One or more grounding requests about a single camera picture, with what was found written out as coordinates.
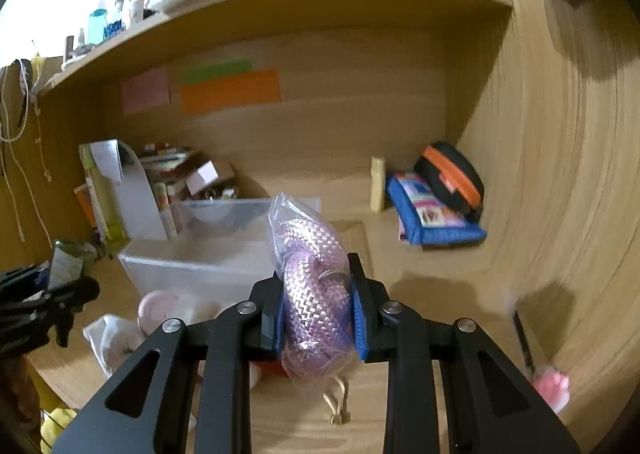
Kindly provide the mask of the yellow-green spray bottle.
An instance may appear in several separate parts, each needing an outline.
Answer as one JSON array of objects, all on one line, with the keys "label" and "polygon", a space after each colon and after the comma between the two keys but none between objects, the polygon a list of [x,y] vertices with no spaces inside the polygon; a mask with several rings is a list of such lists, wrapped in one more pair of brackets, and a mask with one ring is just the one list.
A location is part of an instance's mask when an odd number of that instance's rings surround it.
[{"label": "yellow-green spray bottle", "polygon": [[91,197],[96,229],[98,229],[104,253],[113,257],[128,239],[116,206],[113,182],[100,172],[90,144],[81,144],[79,155]]}]

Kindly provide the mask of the white cloth pouch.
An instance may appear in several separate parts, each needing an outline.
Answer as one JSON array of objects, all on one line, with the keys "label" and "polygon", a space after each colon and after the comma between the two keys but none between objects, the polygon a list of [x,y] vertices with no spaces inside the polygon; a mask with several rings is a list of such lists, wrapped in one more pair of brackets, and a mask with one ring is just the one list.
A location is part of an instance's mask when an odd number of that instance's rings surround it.
[{"label": "white cloth pouch", "polygon": [[118,315],[102,315],[82,329],[82,335],[106,378],[122,366],[145,341],[139,325]]}]

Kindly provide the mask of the clear plastic storage bin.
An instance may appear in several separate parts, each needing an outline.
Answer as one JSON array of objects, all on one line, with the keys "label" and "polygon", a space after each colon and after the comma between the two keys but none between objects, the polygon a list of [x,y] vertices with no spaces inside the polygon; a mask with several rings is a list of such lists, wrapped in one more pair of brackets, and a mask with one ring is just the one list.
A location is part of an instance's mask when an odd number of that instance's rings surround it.
[{"label": "clear plastic storage bin", "polygon": [[145,295],[186,294],[224,309],[274,271],[266,199],[175,201],[118,254]]}]

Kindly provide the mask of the wooden upper shelf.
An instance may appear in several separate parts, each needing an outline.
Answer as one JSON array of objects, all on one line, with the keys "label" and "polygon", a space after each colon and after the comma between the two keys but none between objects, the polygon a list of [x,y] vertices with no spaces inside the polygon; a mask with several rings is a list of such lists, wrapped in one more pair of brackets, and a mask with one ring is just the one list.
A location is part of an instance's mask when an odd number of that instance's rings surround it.
[{"label": "wooden upper shelf", "polygon": [[256,38],[341,28],[431,29],[509,11],[512,0],[199,0],[156,14],[56,75],[40,95]]}]

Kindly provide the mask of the blue zip pouch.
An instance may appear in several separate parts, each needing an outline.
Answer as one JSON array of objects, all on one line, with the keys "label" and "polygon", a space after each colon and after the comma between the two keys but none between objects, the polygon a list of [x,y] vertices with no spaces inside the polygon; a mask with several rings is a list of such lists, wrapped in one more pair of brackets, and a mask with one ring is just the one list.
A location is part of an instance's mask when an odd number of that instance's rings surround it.
[{"label": "blue zip pouch", "polygon": [[399,240],[414,246],[480,244],[486,231],[442,203],[417,174],[398,173],[386,180],[386,194],[399,219]]}]

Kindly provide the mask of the orange sticky note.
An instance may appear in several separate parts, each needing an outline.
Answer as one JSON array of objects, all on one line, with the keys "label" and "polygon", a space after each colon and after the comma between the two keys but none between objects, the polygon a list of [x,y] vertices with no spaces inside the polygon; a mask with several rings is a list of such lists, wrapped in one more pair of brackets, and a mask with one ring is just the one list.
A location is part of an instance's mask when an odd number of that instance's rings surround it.
[{"label": "orange sticky note", "polygon": [[182,110],[200,115],[229,108],[281,101],[280,75],[277,70],[259,70],[180,88]]}]

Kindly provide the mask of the pink paw pen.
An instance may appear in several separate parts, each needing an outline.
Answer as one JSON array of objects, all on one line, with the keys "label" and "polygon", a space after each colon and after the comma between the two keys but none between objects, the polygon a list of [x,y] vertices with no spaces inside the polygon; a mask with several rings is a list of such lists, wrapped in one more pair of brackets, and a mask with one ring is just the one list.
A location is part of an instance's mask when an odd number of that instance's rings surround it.
[{"label": "pink paw pen", "polygon": [[512,321],[516,335],[518,335],[529,382],[532,383],[539,396],[552,408],[552,411],[559,414],[570,402],[570,378],[551,365],[537,365],[523,322],[516,310],[512,313]]}]

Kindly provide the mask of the small white box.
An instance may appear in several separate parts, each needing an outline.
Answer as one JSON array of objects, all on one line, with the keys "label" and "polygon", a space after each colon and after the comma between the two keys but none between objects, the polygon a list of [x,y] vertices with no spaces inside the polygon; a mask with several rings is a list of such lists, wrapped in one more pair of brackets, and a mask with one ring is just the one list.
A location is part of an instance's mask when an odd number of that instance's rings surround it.
[{"label": "small white box", "polygon": [[191,195],[197,195],[212,185],[233,178],[234,171],[228,162],[208,161],[186,177],[186,186]]}]

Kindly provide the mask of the orange box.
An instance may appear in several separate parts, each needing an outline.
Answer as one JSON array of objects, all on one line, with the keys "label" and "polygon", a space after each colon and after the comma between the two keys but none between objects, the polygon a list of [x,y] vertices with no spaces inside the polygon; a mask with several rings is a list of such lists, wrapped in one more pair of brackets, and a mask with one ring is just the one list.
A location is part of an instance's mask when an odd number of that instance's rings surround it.
[{"label": "orange box", "polygon": [[86,183],[80,185],[79,187],[74,189],[74,193],[82,212],[89,222],[90,227],[92,229],[96,229],[98,226],[96,225],[96,216],[94,215],[94,209],[88,185]]}]

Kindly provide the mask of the cream yellow tube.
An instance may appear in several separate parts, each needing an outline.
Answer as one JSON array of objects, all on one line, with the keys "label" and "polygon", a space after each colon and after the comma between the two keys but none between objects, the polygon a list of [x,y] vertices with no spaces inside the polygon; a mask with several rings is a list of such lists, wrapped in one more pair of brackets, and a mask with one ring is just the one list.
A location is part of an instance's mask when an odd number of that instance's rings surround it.
[{"label": "cream yellow tube", "polygon": [[370,210],[379,213],[385,205],[386,162],[384,157],[371,157]]}]

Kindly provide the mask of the green sticky note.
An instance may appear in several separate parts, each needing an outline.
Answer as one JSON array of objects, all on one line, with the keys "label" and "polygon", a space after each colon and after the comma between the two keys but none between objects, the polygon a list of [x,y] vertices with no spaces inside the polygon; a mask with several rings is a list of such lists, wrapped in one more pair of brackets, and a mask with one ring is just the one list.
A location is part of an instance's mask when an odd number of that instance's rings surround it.
[{"label": "green sticky note", "polygon": [[187,70],[182,81],[186,85],[192,85],[252,71],[253,63],[248,59],[216,62]]}]

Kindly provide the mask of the pink round case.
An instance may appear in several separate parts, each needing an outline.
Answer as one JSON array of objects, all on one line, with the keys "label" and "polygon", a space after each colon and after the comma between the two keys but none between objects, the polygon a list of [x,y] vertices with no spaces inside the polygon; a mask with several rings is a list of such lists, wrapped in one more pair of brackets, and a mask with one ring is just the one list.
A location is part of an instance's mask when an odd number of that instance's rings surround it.
[{"label": "pink round case", "polygon": [[150,336],[174,312],[178,296],[166,291],[145,294],[138,306],[137,321],[144,336]]}]

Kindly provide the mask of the black orange round case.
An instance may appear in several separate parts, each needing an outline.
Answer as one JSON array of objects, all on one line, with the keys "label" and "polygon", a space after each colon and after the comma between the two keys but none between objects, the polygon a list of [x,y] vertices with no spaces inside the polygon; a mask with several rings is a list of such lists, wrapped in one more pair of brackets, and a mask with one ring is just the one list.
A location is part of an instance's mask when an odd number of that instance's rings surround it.
[{"label": "black orange round case", "polygon": [[483,214],[485,186],[471,162],[454,146],[436,141],[422,152],[413,171],[452,211],[477,223]]}]

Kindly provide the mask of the stack of booklets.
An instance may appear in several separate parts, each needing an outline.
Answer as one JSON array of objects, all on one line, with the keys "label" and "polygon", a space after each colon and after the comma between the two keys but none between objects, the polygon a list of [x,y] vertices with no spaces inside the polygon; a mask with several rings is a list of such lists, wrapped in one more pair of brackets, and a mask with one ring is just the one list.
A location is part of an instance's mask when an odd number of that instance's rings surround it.
[{"label": "stack of booklets", "polygon": [[176,200],[189,199],[186,177],[202,162],[202,153],[190,147],[171,145],[168,142],[145,144],[140,162],[148,177],[156,205],[160,211],[160,221],[168,237],[178,234],[178,217],[171,205]]}]

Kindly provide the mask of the white paper file holder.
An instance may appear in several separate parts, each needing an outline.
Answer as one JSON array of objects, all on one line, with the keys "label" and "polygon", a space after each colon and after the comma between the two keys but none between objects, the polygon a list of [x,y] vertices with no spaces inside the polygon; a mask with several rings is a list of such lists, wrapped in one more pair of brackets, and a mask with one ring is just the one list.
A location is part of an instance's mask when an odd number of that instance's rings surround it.
[{"label": "white paper file holder", "polygon": [[90,142],[103,176],[111,179],[122,225],[129,240],[165,240],[160,211],[134,150],[117,139]]}]

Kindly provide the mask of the pink sticky note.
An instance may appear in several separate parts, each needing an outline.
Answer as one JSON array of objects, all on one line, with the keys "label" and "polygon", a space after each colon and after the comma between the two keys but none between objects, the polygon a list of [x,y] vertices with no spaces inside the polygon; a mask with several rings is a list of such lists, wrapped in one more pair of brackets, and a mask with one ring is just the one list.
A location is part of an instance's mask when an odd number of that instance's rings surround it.
[{"label": "pink sticky note", "polygon": [[170,102],[168,74],[155,68],[129,78],[120,84],[122,110],[125,114],[145,112]]}]

